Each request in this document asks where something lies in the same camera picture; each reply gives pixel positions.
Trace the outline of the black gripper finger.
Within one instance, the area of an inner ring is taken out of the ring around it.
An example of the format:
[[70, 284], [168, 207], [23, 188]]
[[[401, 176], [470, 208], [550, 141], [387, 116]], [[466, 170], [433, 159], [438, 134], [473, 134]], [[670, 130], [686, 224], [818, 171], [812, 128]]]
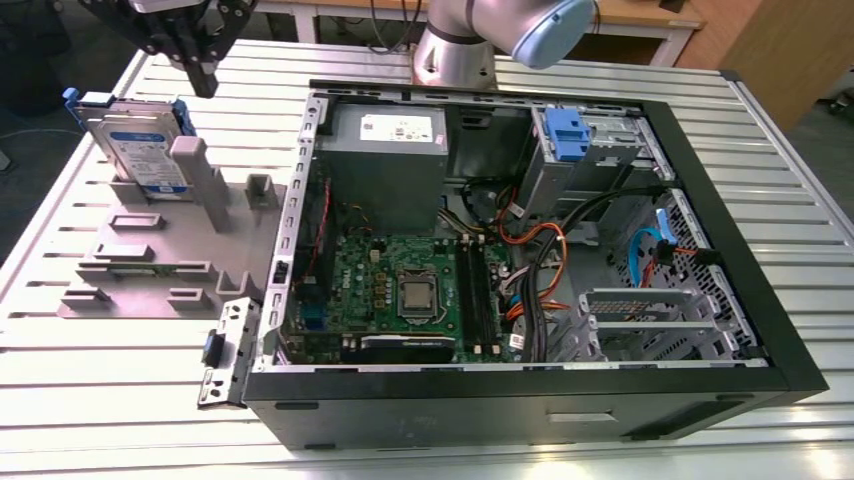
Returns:
[[164, 54], [172, 65], [182, 69], [191, 82], [192, 62], [176, 61], [168, 56], [174, 48], [163, 43], [159, 34], [152, 34], [151, 24], [132, 9], [134, 1], [80, 1], [84, 9], [148, 55]]
[[226, 58], [255, 10], [256, 1], [204, 1], [194, 24], [191, 84], [195, 95], [212, 98], [218, 89], [215, 71]]

